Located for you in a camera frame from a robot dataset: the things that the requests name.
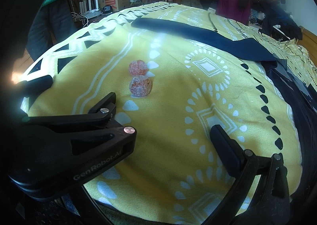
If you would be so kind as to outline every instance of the yellow blanket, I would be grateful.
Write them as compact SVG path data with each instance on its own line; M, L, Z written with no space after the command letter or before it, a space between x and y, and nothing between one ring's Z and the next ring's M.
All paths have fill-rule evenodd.
M135 151L85 185L91 196L143 219L201 224L234 182L210 142L208 131L214 124L257 155L281 152L293 193L302 167L292 109L261 65L196 41L131 27L131 21L144 15L215 30L232 40L253 37L292 60L292 71L316 86L315 67L305 49L201 9L160 2L91 24L26 71L23 79L50 74L54 83L30 108L29 99L22 104L30 116L80 114L109 92L117 94L115 119L137 128ZM129 63L139 59L147 63L153 81L151 93L143 98L129 92ZM62 61L68 64L61 69ZM256 184L240 212L248 207Z

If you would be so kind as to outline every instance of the pile of clothes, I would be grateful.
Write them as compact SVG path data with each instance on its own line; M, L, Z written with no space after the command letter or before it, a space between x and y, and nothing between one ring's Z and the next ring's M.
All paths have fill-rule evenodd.
M245 25L261 26L259 31L268 36L272 36L273 26L278 25L289 39L302 39L301 29L284 10L285 0L200 0L200 4L196 3L194 7L199 8L199 5L202 9L213 10L216 15Z
M203 9L215 9L216 14L248 25L250 0L200 0Z
M302 30L293 21L290 14L281 8L283 0L255 0L252 9L265 14L262 29L259 30L268 36L272 34L273 26L279 25L280 30L290 39L303 39Z

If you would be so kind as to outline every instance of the wooden bed frame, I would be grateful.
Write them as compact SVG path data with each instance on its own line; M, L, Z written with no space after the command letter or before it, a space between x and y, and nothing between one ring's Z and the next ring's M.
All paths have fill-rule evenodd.
M307 49L310 59L317 66L317 36L302 26L300 28L303 33L303 40L298 40L296 44Z

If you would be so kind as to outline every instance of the orange candy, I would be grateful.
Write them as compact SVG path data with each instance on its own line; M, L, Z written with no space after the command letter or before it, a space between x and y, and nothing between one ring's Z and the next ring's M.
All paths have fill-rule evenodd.
M129 72L132 76L145 75L147 72L146 63L142 60L133 61L129 65Z
M151 89L151 79L143 75L133 77L130 83L130 92L137 97L147 96L151 92Z

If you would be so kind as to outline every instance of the person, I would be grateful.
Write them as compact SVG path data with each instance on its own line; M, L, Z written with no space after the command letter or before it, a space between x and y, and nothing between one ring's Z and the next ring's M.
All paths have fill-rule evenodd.
M26 50L35 61L53 46L51 32L59 43L76 31L67 0L45 0L29 31Z

